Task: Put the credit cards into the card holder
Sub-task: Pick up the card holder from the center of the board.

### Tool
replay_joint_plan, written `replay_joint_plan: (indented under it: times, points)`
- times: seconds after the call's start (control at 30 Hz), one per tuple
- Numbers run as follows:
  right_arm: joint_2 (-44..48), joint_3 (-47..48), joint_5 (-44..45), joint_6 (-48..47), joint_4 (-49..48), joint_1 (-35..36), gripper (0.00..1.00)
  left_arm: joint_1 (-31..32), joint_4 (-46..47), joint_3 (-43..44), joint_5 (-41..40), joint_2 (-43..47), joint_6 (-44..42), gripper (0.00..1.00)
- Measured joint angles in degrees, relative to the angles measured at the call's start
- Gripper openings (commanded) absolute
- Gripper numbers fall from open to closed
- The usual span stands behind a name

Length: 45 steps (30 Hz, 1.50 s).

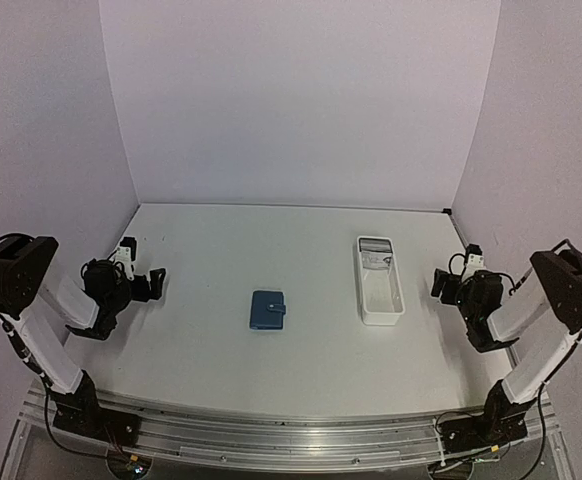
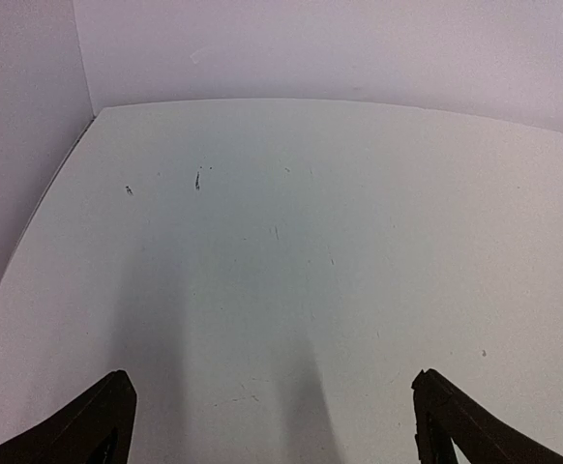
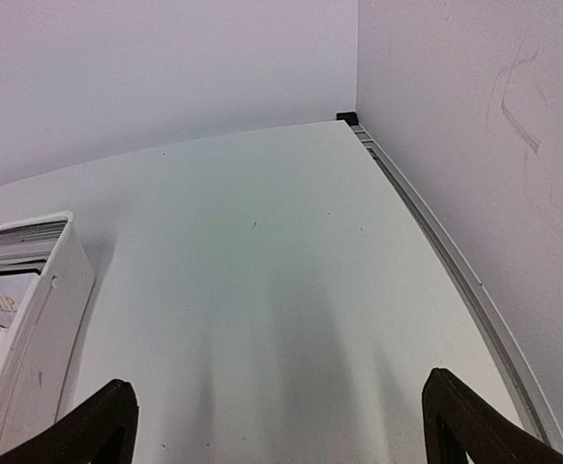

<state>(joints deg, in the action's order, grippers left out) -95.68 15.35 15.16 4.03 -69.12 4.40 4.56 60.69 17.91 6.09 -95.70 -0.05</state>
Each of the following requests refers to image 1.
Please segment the blue leather card holder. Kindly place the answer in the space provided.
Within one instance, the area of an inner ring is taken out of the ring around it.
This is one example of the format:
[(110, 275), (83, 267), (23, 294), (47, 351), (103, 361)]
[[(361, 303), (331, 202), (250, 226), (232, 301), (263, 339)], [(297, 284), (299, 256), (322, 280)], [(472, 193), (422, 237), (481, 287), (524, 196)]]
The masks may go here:
[(282, 330), (286, 313), (287, 307), (282, 291), (256, 290), (252, 294), (249, 328), (264, 331)]

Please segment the white credit card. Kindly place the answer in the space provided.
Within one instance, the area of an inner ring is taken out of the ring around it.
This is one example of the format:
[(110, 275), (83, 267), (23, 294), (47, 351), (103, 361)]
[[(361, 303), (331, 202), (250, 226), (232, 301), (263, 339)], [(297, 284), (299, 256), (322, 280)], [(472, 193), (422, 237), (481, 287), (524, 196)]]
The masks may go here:
[(389, 252), (362, 251), (360, 254), (362, 268), (370, 271), (388, 271), (393, 263)]

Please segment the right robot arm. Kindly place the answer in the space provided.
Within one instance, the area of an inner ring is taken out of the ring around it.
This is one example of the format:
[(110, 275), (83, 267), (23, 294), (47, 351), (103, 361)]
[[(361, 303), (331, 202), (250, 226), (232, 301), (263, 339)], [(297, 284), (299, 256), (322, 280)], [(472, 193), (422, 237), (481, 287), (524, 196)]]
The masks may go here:
[(460, 272), (435, 269), (432, 297), (455, 307), (472, 347), (490, 353), (538, 334), (512, 370), (490, 388), (478, 414), (460, 414), (436, 429), (447, 453), (484, 451), (523, 439), (525, 417), (545, 387), (582, 344), (582, 252), (568, 239), (531, 254), (513, 279), (486, 268), (481, 248), (460, 253)]

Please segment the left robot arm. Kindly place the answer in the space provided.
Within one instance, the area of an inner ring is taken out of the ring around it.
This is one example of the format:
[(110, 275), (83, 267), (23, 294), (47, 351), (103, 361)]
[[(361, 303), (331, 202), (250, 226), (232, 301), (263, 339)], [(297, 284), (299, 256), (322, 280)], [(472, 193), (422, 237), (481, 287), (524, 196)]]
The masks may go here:
[(132, 447), (139, 436), (139, 417), (100, 405), (94, 380), (72, 360), (52, 325), (63, 322), (77, 337), (105, 341), (130, 304), (161, 299), (167, 271), (138, 274), (137, 241), (125, 237), (108, 257), (86, 262), (81, 280), (75, 282), (57, 261), (58, 248), (52, 236), (0, 236), (2, 330), (40, 379), (45, 402), (56, 407), (45, 416), (47, 431)]

